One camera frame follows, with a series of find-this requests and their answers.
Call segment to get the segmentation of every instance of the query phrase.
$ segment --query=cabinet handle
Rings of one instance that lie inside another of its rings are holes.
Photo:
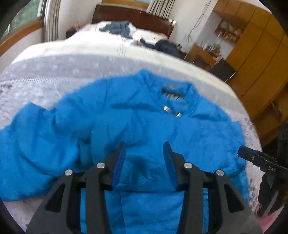
[[[278,104],[277,104],[275,101],[272,101],[271,104],[272,104],[274,110],[276,111],[277,115],[278,115],[279,117],[282,117],[282,112],[281,112],[281,109],[280,109],[280,107],[278,106]]]

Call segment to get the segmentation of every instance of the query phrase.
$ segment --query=cabinet door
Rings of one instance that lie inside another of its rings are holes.
[[[213,11],[217,12],[217,13],[223,12],[224,9],[226,8],[228,2],[229,2],[229,0],[218,0]]]
[[[237,11],[239,10],[240,5],[241,5],[241,1],[230,0],[224,9],[224,13],[234,16],[234,15],[236,15]]]
[[[241,98],[248,114],[255,118],[279,93],[288,80],[288,48],[280,46],[258,80]]]
[[[288,85],[274,99],[273,103],[254,120],[259,138],[273,139],[269,135],[288,118]]]
[[[284,31],[279,22],[277,21],[277,19],[273,15],[270,15],[265,31],[271,33],[279,40],[282,40],[283,38]]]
[[[279,131],[277,128],[272,130],[271,132],[267,133],[264,137],[260,138],[261,146],[264,147],[268,143],[270,143],[272,140],[278,137]]]
[[[271,13],[265,11],[262,8],[256,7],[254,14],[250,20],[250,23],[257,25],[258,27],[264,29],[268,23]]]
[[[238,17],[239,19],[245,22],[249,22],[252,18],[252,15],[255,9],[256,9],[256,6],[246,3],[246,2],[242,2],[239,10],[236,13],[236,17]]]
[[[288,47],[288,37],[286,36],[286,34],[284,34],[282,42],[284,46]]]
[[[249,23],[242,36],[238,40],[237,44],[235,45],[234,49],[227,57],[226,62],[228,62],[230,66],[233,67],[236,71],[238,71],[241,65],[245,62],[246,58],[251,53],[251,51],[256,46],[262,33],[263,29],[257,27],[253,23]]]
[[[279,44],[280,40],[266,31],[263,32],[251,54],[229,83],[239,98],[241,98],[259,78],[277,51]]]

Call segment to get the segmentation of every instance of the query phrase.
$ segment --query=wooden cabinet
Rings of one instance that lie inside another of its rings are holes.
[[[238,1],[238,0],[229,1],[227,6],[224,9],[224,13],[229,14],[229,15],[233,15],[233,16],[236,15],[237,11],[240,8],[241,3],[242,2]]]
[[[227,21],[221,20],[215,33],[219,35],[223,40],[227,40],[233,44],[236,44],[239,38],[242,36],[243,30],[236,25],[228,23]]]
[[[254,14],[255,9],[256,6],[246,2],[242,2],[239,10],[236,13],[236,17],[240,18],[245,22],[249,22]]]
[[[216,13],[223,12],[228,4],[229,0],[218,0],[213,11]]]
[[[279,44],[280,40],[270,33],[263,32],[254,49],[229,83],[239,98],[242,98],[259,78],[277,51]]]
[[[279,40],[282,40],[283,38],[284,31],[273,15],[270,15],[265,31],[271,33]]]
[[[280,44],[269,65],[241,98],[251,118],[261,115],[288,81],[288,48]]]
[[[269,143],[277,136],[277,128],[288,118],[288,85],[254,120],[262,145]]]
[[[288,121],[288,37],[276,18],[262,8],[238,0],[219,0],[216,6],[215,12],[222,19],[246,24],[226,59],[237,71],[228,84],[242,101],[265,145],[277,137],[277,128]]]
[[[259,28],[264,29],[268,23],[270,13],[262,8],[256,7],[250,23],[255,24]]]
[[[231,51],[226,61],[236,71],[240,69],[242,64],[245,62],[251,51],[256,46],[259,38],[261,37],[263,30],[257,27],[253,23],[249,23],[241,38],[238,40],[234,49]]]
[[[185,57],[185,61],[194,63],[197,58],[201,58],[205,63],[209,65],[205,65],[204,63],[197,63],[196,65],[203,68],[206,71],[210,71],[211,67],[216,64],[216,60],[210,55],[207,51],[203,50],[200,46],[196,43],[193,44],[192,48],[188,52],[187,56]]]

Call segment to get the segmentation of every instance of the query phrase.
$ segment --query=wooden desk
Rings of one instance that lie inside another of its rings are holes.
[[[178,52],[179,52],[179,58],[184,60],[184,58],[186,57],[187,53],[182,52],[181,50],[178,50]]]
[[[200,57],[205,63],[199,62],[196,60],[197,57]],[[188,52],[185,61],[194,63],[198,67],[201,67],[202,69],[206,71],[210,71],[211,67],[213,67],[216,64],[216,60],[212,55],[210,55],[207,51],[203,50],[200,46],[198,46],[196,43],[193,44],[192,48]]]

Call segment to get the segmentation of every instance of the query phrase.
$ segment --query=blue jacket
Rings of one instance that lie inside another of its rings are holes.
[[[162,89],[184,96],[171,100]],[[162,108],[169,107],[172,113]],[[0,197],[43,196],[66,169],[85,171],[127,146],[119,185],[106,192],[113,233],[177,231],[183,192],[175,192],[163,158],[163,143],[201,170],[222,169],[248,200],[241,126],[189,83],[149,71],[98,80],[66,95],[51,110],[28,104],[0,131]],[[85,197],[81,218],[85,220]],[[204,226],[207,227],[207,194]]]

